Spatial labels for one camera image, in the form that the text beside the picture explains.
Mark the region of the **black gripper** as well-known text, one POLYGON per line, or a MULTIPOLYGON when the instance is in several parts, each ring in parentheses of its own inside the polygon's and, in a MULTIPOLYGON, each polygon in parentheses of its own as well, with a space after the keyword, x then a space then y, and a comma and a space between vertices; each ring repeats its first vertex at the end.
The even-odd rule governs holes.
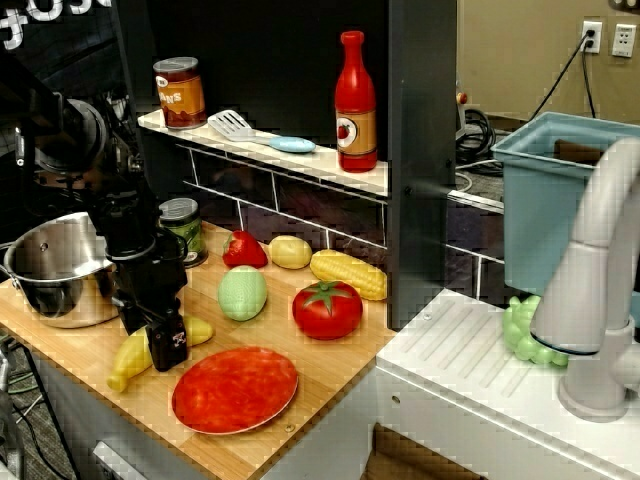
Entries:
POLYGON ((106 257, 114 266, 117 307, 128 335, 147 325, 148 345, 157 371, 168 371, 187 358, 187 332, 179 314, 178 293, 187 284, 185 240, 176 234, 154 234, 148 245, 121 249, 107 241, 106 257))

